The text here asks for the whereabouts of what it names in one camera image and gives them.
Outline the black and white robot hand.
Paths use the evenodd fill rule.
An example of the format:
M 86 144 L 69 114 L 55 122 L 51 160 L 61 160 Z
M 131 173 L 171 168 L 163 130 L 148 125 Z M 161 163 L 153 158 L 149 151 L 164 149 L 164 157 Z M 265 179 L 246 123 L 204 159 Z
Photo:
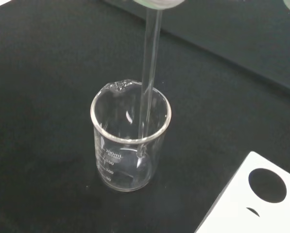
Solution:
M 135 0 L 134 2 L 155 10 L 165 10 L 178 6 L 184 0 Z M 290 10 L 290 0 L 284 0 L 284 5 Z

